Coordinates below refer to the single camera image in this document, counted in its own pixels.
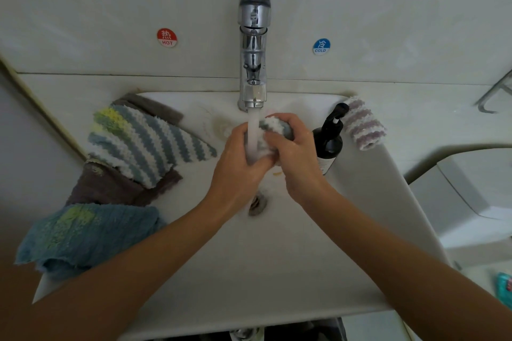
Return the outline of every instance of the hand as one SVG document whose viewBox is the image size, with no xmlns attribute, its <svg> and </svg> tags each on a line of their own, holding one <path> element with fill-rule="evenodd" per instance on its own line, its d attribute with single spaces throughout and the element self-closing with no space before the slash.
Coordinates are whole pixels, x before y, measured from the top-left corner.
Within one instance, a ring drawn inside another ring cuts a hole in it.
<svg viewBox="0 0 512 341">
<path fill-rule="evenodd" d="M 277 160 L 275 155 L 265 156 L 249 165 L 244 148 L 246 132 L 247 123 L 233 128 L 205 197 L 225 212 L 226 221 L 253 199 L 263 176 Z"/>
<path fill-rule="evenodd" d="M 318 166 L 313 134 L 293 113 L 274 113 L 271 116 L 286 121 L 293 129 L 293 141 L 275 132 L 266 132 L 265 140 L 279 151 L 288 193 L 291 198 L 303 205 L 320 190 L 330 187 Z"/>
</svg>

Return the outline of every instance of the blue cold sticker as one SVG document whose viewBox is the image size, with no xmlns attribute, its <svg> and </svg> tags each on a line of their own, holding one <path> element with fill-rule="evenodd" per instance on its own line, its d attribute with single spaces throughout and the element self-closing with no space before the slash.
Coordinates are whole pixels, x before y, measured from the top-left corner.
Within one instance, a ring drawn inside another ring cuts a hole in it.
<svg viewBox="0 0 512 341">
<path fill-rule="evenodd" d="M 331 42 L 327 38 L 321 38 L 313 45 L 313 53 L 315 55 L 324 55 L 331 48 Z"/>
</svg>

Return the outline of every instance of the red hot sticker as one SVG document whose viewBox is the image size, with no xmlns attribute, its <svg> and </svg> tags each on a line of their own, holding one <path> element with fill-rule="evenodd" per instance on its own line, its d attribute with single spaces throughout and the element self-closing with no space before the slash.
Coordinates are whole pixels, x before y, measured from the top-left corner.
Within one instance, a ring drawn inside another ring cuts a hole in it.
<svg viewBox="0 0 512 341">
<path fill-rule="evenodd" d="M 178 43 L 178 37 L 174 34 L 174 31 L 168 28 L 161 28 L 157 32 L 158 42 L 165 47 L 174 47 Z"/>
</svg>

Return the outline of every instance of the person's right hand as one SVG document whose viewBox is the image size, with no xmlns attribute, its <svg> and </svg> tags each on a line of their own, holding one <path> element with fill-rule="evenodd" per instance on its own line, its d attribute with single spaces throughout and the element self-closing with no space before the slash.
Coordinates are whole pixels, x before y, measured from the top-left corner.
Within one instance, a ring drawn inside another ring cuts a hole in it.
<svg viewBox="0 0 512 341">
<path fill-rule="evenodd" d="M 313 134 L 293 113 L 274 113 L 270 116 L 286 121 L 293 129 L 293 141 L 275 132 L 266 132 L 265 140 L 278 150 L 286 176 L 286 189 L 291 198 L 302 205 L 321 190 L 330 187 L 318 166 Z"/>
</svg>

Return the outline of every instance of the brown cloth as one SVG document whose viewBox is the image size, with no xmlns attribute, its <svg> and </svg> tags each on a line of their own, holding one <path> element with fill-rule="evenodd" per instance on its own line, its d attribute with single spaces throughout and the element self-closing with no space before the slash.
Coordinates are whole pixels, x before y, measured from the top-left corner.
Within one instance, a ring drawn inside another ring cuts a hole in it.
<svg viewBox="0 0 512 341">
<path fill-rule="evenodd" d="M 134 93 L 125 94 L 113 105 L 125 105 L 166 122 L 177 125 L 183 115 L 172 108 L 146 99 Z M 174 169 L 170 169 L 152 189 L 146 189 L 140 183 L 122 175 L 118 170 L 94 160 L 88 160 L 83 166 L 66 206 L 71 204 L 123 204 L 146 206 L 182 179 Z"/>
</svg>

